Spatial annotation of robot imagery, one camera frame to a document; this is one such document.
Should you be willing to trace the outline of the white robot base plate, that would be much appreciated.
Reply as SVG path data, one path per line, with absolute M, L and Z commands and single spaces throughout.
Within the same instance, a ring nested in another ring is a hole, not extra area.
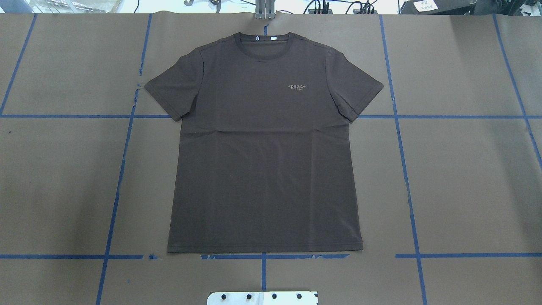
M 318 305 L 314 291 L 240 291 L 215 292 L 207 305 Z

